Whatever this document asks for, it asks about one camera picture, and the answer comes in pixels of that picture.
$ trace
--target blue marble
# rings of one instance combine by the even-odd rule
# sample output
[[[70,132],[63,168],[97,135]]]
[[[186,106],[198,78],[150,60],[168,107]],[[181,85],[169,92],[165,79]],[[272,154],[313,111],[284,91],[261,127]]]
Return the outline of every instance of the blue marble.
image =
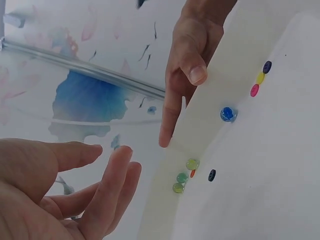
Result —
[[[226,123],[233,123],[238,116],[238,110],[231,107],[224,107],[220,112],[221,119]]]

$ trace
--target skin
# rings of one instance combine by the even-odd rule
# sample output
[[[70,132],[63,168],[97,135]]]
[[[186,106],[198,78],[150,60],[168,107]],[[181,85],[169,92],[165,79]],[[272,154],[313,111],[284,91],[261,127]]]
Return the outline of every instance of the skin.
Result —
[[[159,145],[166,148],[181,112],[207,77],[207,66],[224,34],[224,22],[237,0],[187,0],[172,35],[165,71],[165,98]]]
[[[93,163],[100,145],[0,139],[0,239],[101,240],[118,225],[136,191],[141,165],[121,146],[100,182],[71,195],[45,196],[58,172]],[[71,216],[81,218],[68,220]]]

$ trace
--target white board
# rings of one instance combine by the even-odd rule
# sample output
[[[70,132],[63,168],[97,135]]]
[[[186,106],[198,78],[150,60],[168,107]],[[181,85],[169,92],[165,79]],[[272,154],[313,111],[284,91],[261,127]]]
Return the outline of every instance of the white board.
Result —
[[[319,21],[315,19],[319,12],[320,2],[313,0],[240,2],[230,28],[209,65],[209,79],[195,92],[154,178],[139,240],[147,240],[148,236],[152,236],[153,240],[212,239],[214,232],[217,239],[225,240],[301,239],[303,233],[306,238],[308,228],[310,234],[307,236],[310,237],[307,239],[315,239],[319,235],[315,227],[319,221],[312,212],[316,208],[315,202],[319,201],[319,195],[312,190],[314,186],[319,187],[314,170],[319,166],[315,160],[318,147],[314,142],[319,131],[314,130],[317,127],[316,118],[302,117],[310,108],[317,106]],[[274,61],[272,72],[261,85],[258,96],[251,98],[250,89],[268,59]],[[224,123],[220,119],[220,110],[225,106],[239,108],[235,123]],[[266,143],[270,140],[269,151]],[[277,161],[276,153],[292,158]],[[307,163],[301,166],[305,157]],[[172,185],[177,174],[186,170],[188,158],[201,159],[200,169],[195,178],[187,183],[183,195],[174,194]],[[216,180],[209,183],[208,175],[213,168],[217,170]],[[284,222],[280,229],[272,222],[276,217],[272,215],[273,211],[267,215],[265,208],[261,208],[261,212],[257,210],[259,204],[264,204],[264,199],[261,200],[261,196],[256,198],[257,195],[267,194],[265,188],[275,184],[277,174],[278,182],[283,187],[282,196],[290,193],[295,199],[291,202],[285,197],[279,199],[279,189],[274,188],[270,193],[274,198],[269,197],[265,201],[269,200],[272,207],[279,207],[289,200],[283,210],[290,209],[293,217],[305,214],[302,219],[309,217],[312,223],[299,225],[300,220],[296,220],[292,225],[293,218]],[[300,181],[295,178],[297,175],[301,176]],[[301,192],[290,192],[296,186],[308,185]],[[304,199],[304,202],[301,198],[303,194],[312,194],[312,197]],[[245,205],[247,201],[252,202],[253,209]],[[263,213],[265,218],[259,222],[255,217]],[[238,222],[243,214],[247,218],[241,225]],[[287,219],[288,215],[283,211],[277,214],[277,223]],[[269,224],[268,231],[261,231],[263,223]],[[253,228],[248,227],[251,224],[255,224]],[[297,226],[300,226],[301,233],[296,236],[300,238],[292,237],[297,231],[288,231],[297,229]]]

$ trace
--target metal rod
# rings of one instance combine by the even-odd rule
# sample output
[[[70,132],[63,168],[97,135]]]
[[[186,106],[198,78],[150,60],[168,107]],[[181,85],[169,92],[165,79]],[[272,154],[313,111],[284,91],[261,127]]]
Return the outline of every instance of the metal rod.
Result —
[[[156,87],[151,84],[146,84],[139,80],[121,75],[120,73],[110,71],[89,62],[64,56],[62,54],[56,54],[54,52],[43,50],[41,48],[9,41],[5,38],[1,39],[0,50],[11,51],[18,54],[34,57],[39,60],[43,60],[70,69],[74,72],[78,72],[80,74],[105,81],[118,87],[132,90],[134,92],[152,97],[154,99],[163,101],[165,98],[165,90],[163,88]]]

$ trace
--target fingernail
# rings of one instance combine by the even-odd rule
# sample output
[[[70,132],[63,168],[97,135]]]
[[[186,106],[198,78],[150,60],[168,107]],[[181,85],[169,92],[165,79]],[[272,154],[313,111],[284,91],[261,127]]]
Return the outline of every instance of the fingernail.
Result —
[[[190,71],[189,80],[195,85],[207,76],[207,70],[203,66],[196,66]]]

